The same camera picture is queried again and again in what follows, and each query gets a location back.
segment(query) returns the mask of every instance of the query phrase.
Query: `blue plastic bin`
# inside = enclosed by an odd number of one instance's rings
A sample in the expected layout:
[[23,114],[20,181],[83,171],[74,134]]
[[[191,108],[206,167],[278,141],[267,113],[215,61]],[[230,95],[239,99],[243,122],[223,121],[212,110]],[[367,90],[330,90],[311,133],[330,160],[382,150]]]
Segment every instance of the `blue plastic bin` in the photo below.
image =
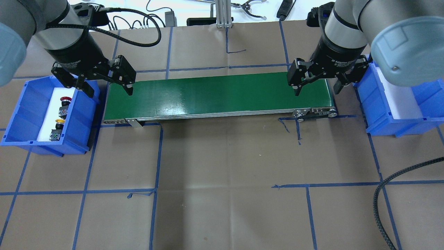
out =
[[27,81],[0,145],[17,146],[36,154],[53,154],[58,157],[64,154],[85,154],[89,150],[87,142],[100,93],[97,81],[88,83],[94,89],[94,97],[89,98],[77,89],[74,91],[60,140],[36,141],[52,92],[54,88],[63,86],[54,76]]
[[444,82],[439,79],[411,87],[422,116],[417,119],[394,119],[385,89],[377,73],[377,65],[370,63],[357,87],[371,135],[422,134],[444,123]]

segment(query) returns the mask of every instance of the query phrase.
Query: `white foam insert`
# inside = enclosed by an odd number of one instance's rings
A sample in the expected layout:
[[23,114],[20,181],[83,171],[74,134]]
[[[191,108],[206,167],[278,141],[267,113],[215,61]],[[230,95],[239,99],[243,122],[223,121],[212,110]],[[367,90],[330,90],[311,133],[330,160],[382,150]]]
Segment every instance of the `white foam insert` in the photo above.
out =
[[59,108],[62,106],[60,98],[73,97],[75,88],[54,88],[52,91],[51,100],[49,101],[48,109],[46,110],[45,120],[40,129],[37,141],[50,141],[49,135],[53,129],[56,129],[56,119],[59,117]]
[[400,87],[389,83],[382,75],[379,67],[376,67],[379,79],[385,89],[385,96],[392,111],[394,119],[417,119],[422,118],[421,109],[413,95],[412,88]]

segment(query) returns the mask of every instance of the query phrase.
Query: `conveyor belt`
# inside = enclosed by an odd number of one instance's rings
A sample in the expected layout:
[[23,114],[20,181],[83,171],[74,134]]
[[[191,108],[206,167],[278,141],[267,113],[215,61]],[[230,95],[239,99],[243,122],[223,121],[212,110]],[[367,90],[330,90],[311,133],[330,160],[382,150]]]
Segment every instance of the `conveyor belt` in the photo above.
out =
[[326,80],[295,97],[286,72],[140,81],[128,96],[111,84],[103,121],[108,124],[168,119],[287,113],[334,108]]

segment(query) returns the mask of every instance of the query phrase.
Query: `black power adapter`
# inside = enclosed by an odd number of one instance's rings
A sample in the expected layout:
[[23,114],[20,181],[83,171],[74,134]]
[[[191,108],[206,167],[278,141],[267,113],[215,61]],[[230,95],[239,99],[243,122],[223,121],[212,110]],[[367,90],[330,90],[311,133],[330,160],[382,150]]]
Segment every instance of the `black power adapter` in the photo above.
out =
[[177,19],[174,11],[165,12],[165,27],[177,27]]
[[277,11],[276,17],[279,18],[279,21],[285,20],[288,14],[290,14],[291,9],[293,9],[293,5],[296,3],[296,0],[283,0],[279,10]]

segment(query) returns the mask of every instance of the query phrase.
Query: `blue tape line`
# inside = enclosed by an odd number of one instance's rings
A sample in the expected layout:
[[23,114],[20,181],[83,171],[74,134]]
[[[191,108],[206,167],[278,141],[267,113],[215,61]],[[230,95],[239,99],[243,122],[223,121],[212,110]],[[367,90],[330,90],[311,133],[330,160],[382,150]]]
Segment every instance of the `blue tape line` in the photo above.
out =
[[263,68],[263,67],[279,67],[288,66],[286,63],[281,64],[264,64],[264,65],[239,65],[239,66],[228,66],[230,69],[242,69],[242,68]]
[[134,194],[136,195],[143,195],[143,196],[151,196],[152,194],[154,194],[156,191],[153,192],[149,192],[149,193],[129,193],[129,195],[127,196],[127,199],[131,199],[133,197]]
[[284,44],[285,61],[287,62],[287,64],[289,64],[288,52],[287,52],[287,44],[285,43],[284,29],[282,28],[282,22],[281,21],[279,21],[279,28],[281,29],[282,43]]
[[136,70],[136,73],[166,72],[166,69]]
[[139,189],[110,189],[110,190],[87,190],[87,194],[116,194],[116,193],[139,193],[139,192],[156,192],[156,188],[139,188]]
[[118,45],[118,44],[119,44],[119,40],[116,39],[116,40],[115,40],[115,45],[114,45],[114,52],[113,52],[113,54],[112,54],[112,59],[115,58],[115,55],[116,55],[116,53],[117,53],[117,45]]
[[[384,179],[382,177],[378,157],[376,156],[376,150],[375,150],[375,146],[373,144],[372,136],[369,133],[367,133],[367,137],[369,138],[370,148],[372,149],[373,159],[375,161],[376,169],[378,171],[379,180],[382,182]],[[398,249],[402,250],[401,241],[399,239],[398,231],[396,229],[395,220],[393,219],[392,208],[390,206],[389,198],[387,196],[387,192],[385,191],[385,187],[382,189],[382,191],[384,194],[384,199],[385,199],[385,204],[387,206],[388,216],[390,217],[390,222],[392,223],[393,233],[395,234],[395,239],[396,239],[396,243],[398,245]]]
[[70,190],[70,191],[28,191],[19,192],[18,195],[46,195],[46,194],[83,194],[81,190]]
[[287,128],[287,125],[285,125],[285,123],[284,123],[284,119],[279,118],[278,121],[279,121],[280,123],[282,123],[282,124],[284,125],[285,130],[287,130],[287,132],[290,133],[290,131],[289,131],[288,128]]
[[[156,188],[140,188],[140,189],[109,189],[109,190],[87,190],[87,194],[117,194],[117,193],[139,193],[139,192],[156,192]],[[0,196],[8,195],[48,195],[48,194],[83,194],[83,190],[66,190],[66,191],[25,191],[25,192],[3,192]]]
[[156,206],[157,206],[157,192],[154,193],[153,210],[151,212],[151,227],[150,227],[150,246],[149,246],[149,250],[153,250],[154,221],[155,221],[155,218],[156,218]]
[[303,187],[350,187],[350,186],[373,186],[380,182],[344,182],[344,183],[311,183],[311,184],[287,184],[274,185],[272,188],[303,188]]
[[381,173],[381,170],[379,167],[378,157],[376,156],[376,150],[375,150],[375,146],[373,144],[372,136],[369,133],[367,133],[367,138],[369,139],[369,142],[370,142],[370,148],[372,149],[373,159],[375,161],[376,170],[378,171],[379,180],[382,182],[384,179],[382,178],[382,173]]
[[[305,188],[305,187],[352,187],[352,186],[376,186],[380,182],[339,182],[339,183],[310,183],[310,184],[286,184],[274,185],[271,188]],[[444,180],[426,181],[391,181],[387,185],[414,185],[414,184],[444,184]]]
[[170,69],[170,71],[191,71],[191,70],[209,70],[209,69],[225,69],[228,66],[220,66],[220,67],[205,67],[205,68],[188,68],[188,69]]
[[[107,88],[106,88],[105,94],[104,94],[104,100],[106,100],[106,96],[108,93],[108,86],[109,86],[109,83],[107,83]],[[103,117],[104,112],[105,112],[105,105],[103,105],[103,107],[102,107],[102,110],[100,112],[100,117]],[[86,175],[86,180],[85,180],[85,186],[83,188],[82,202],[80,203],[79,217],[77,218],[77,225],[75,227],[75,234],[74,234],[74,241],[72,243],[72,250],[75,250],[75,248],[77,246],[77,238],[79,236],[80,222],[82,221],[83,207],[85,205],[85,198],[86,198],[86,194],[87,194],[89,178],[91,176],[91,169],[92,169],[92,163],[94,161],[95,150],[97,148],[97,141],[99,140],[99,134],[100,134],[100,127],[97,128],[97,132],[95,134],[95,139],[94,139],[94,145],[91,150],[91,158],[89,161],[88,173]]]
[[159,187],[159,175],[160,175],[160,159],[162,155],[162,143],[163,143],[163,128],[160,127],[160,136],[159,136],[159,151],[157,153],[157,172],[156,172],[156,184],[155,188]]
[[305,187],[305,193],[307,195],[308,216],[310,218],[311,238],[313,240],[313,249],[317,250],[316,233],[314,231],[313,212],[311,210],[310,190]]
[[389,196],[385,187],[382,188],[382,193],[384,194],[385,203],[387,205],[388,216],[390,217],[390,222],[392,223],[393,233],[395,234],[396,244],[398,245],[398,250],[402,250],[401,241],[399,240],[398,230],[396,229],[395,219],[393,218],[392,208],[389,202]]
[[441,133],[441,129],[440,129],[439,127],[436,127],[436,130],[438,130],[438,134],[440,135],[441,142],[442,142],[443,145],[444,145],[444,137],[443,137],[443,134]]
[[43,78],[47,76],[31,76],[31,77],[13,77],[12,80],[19,80],[19,79],[35,79],[35,78]]
[[243,51],[246,51],[246,49],[234,51],[234,52],[228,52],[228,28],[225,28],[225,52],[227,54],[231,54],[231,53],[239,53],[239,52],[243,52]]
[[168,42],[168,56],[166,58],[166,74],[165,79],[168,79],[170,71],[170,56],[171,56],[171,41],[173,40],[173,27],[170,29],[170,40]]
[[295,121],[295,122],[296,122],[297,140],[300,141],[302,138],[301,138],[301,133],[299,132],[299,122],[298,121]]
[[12,209],[14,208],[14,205],[16,203],[17,194],[19,192],[20,185],[22,184],[23,176],[25,175],[25,171],[26,171],[26,167],[28,165],[29,157],[31,156],[31,150],[32,150],[32,147],[28,150],[28,155],[26,156],[25,163],[23,164],[22,173],[20,174],[19,182],[17,183],[16,191],[14,193],[14,197],[12,198],[11,206],[9,207],[8,215],[6,216],[6,220],[4,222],[3,229],[1,231],[0,246],[1,246],[1,243],[3,242],[3,237],[6,232],[6,228],[8,227],[9,219],[11,218]]
[[150,250],[153,249],[153,240],[154,240],[154,222],[156,216],[156,206],[157,206],[157,188],[159,187],[159,176],[160,176],[160,159],[162,156],[162,144],[163,144],[163,127],[160,126],[160,135],[159,135],[159,151],[157,154],[157,172],[156,172],[156,192],[154,193],[153,200],[153,210],[151,213],[151,231],[150,231]]

